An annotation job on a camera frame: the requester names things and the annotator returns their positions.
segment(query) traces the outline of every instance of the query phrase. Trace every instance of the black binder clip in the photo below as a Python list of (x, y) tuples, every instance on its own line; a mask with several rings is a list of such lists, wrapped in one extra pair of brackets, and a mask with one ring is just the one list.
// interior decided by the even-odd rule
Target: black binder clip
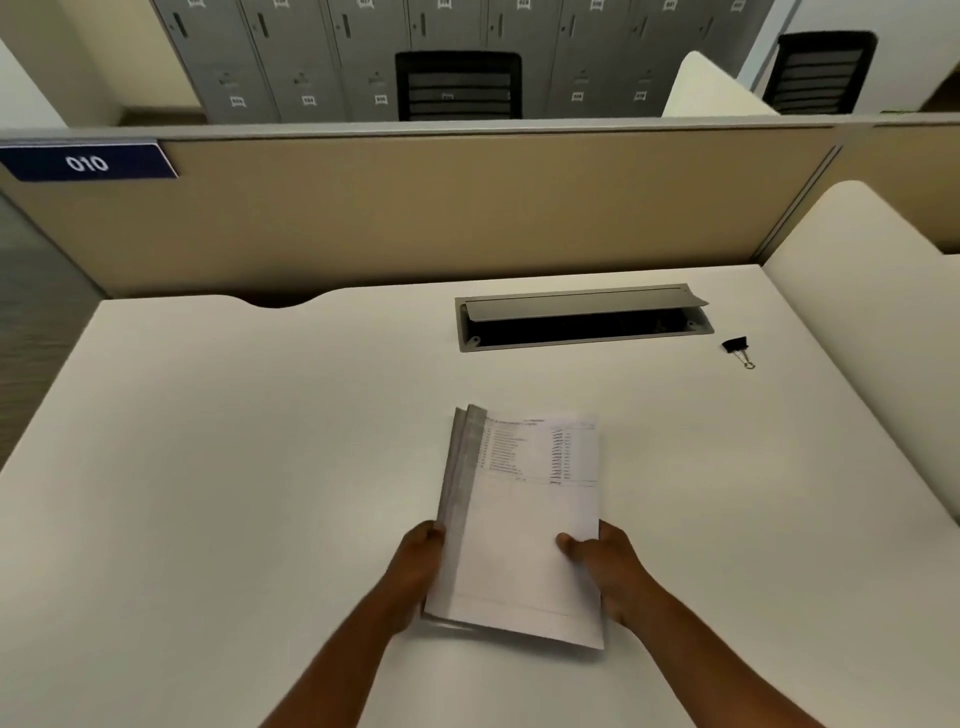
[(727, 350), (727, 353), (731, 353), (740, 361), (743, 362), (743, 366), (746, 369), (755, 369), (756, 364), (750, 360), (750, 357), (747, 356), (747, 337), (741, 336), (738, 339), (729, 339), (723, 343), (723, 348)]

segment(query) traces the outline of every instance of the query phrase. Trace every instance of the beige partition panel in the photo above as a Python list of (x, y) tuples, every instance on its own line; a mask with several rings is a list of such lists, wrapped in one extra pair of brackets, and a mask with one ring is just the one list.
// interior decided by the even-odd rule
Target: beige partition panel
[(960, 125), (857, 130), (763, 252), (768, 257), (828, 189), (860, 180), (945, 253), (960, 253)]
[(178, 180), (0, 187), (114, 296), (746, 263), (832, 127), (168, 141)]

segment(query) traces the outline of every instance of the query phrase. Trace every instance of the desk surface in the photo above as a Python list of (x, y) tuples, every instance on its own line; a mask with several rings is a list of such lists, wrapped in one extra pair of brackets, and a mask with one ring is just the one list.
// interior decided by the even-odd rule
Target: desk surface
[[(715, 335), (456, 344), (457, 296), (673, 282)], [(753, 266), (101, 303), (0, 474), (0, 724), (253, 728), (435, 512), (469, 402), (596, 413), (606, 518), (827, 725), (955, 725), (960, 530)], [(618, 626), (418, 625), (363, 725), (451, 724), (689, 722)]]

